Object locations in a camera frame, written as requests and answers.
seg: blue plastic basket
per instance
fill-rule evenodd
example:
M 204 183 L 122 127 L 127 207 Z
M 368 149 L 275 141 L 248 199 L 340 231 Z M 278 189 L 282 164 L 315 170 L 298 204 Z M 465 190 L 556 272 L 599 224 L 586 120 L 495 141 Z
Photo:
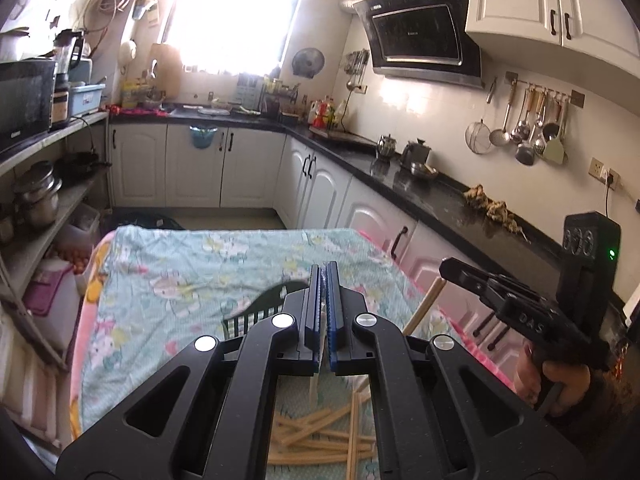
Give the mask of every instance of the blue plastic basket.
M 206 150 L 213 142 L 213 136 L 215 135 L 217 128 L 198 128 L 197 126 L 191 126 L 191 143 L 194 148 L 199 150 Z

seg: microwave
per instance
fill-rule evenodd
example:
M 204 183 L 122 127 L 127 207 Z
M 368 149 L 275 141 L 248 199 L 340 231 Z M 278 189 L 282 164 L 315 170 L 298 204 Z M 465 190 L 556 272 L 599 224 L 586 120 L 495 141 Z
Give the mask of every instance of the microwave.
M 49 59 L 0 63 L 0 153 L 50 129 L 56 65 Z
M 466 34 L 469 0 L 361 0 L 373 72 L 482 88 L 480 48 Z

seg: countertop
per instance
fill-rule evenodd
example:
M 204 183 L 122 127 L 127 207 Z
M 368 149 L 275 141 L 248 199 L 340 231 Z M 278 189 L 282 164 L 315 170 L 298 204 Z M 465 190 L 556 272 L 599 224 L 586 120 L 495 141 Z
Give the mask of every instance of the countertop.
M 178 123 L 215 124 L 270 130 L 291 135 L 328 159 L 349 171 L 466 254 L 488 272 L 512 276 L 540 294 L 554 298 L 560 275 L 560 245 L 523 219 L 516 218 L 523 228 L 514 235 L 471 209 L 462 196 L 463 184 L 441 174 L 432 182 L 416 181 L 400 167 L 398 159 L 385 164 L 376 160 L 373 148 L 331 142 L 313 134 L 305 125 L 285 126 L 265 118 L 231 115 L 203 117 L 192 110 L 172 112 L 164 118 L 153 116 L 117 116 L 114 123 Z

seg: white cabinet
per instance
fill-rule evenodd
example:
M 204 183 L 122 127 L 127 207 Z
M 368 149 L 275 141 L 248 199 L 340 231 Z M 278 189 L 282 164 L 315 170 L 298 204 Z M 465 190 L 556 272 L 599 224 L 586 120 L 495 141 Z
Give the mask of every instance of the white cabinet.
M 198 149 L 188 126 L 170 124 L 166 137 L 166 206 L 220 207 L 226 128 Z
M 640 34 L 620 0 L 560 0 L 560 8 L 562 45 L 640 77 Z
M 164 207 L 166 124 L 114 124 L 109 152 L 114 206 Z
M 229 128 L 221 207 L 273 207 L 285 135 Z
M 560 44 L 559 11 L 558 0 L 469 0 L 466 31 Z
M 440 263 L 445 258 L 457 258 L 476 266 L 433 230 L 418 224 L 399 265 L 402 272 L 427 291 L 433 280 L 440 275 Z M 447 283 L 435 305 L 455 321 L 476 344 L 479 344 L 497 324 L 495 318 L 489 323 L 483 323 L 491 314 L 491 310 L 484 306 L 475 294 L 452 283 Z
M 416 224 L 409 215 L 354 178 L 336 227 L 359 231 L 383 251 L 391 252 L 397 240 L 394 254 L 400 259 Z
M 309 161 L 308 175 L 298 229 L 334 228 L 351 175 L 317 153 Z
M 298 225 L 298 216 L 309 183 L 306 171 L 312 155 L 311 148 L 293 137 L 287 137 L 273 199 L 273 208 L 287 229 L 295 229 Z
M 516 370 L 524 336 L 499 322 L 484 338 L 479 348 L 511 380 Z

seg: bright window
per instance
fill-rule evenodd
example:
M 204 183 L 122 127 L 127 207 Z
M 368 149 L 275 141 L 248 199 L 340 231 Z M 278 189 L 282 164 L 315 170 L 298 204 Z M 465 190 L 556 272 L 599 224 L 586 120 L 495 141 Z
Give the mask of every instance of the bright window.
M 165 35 L 182 62 L 263 75 L 284 57 L 298 0 L 176 0 Z

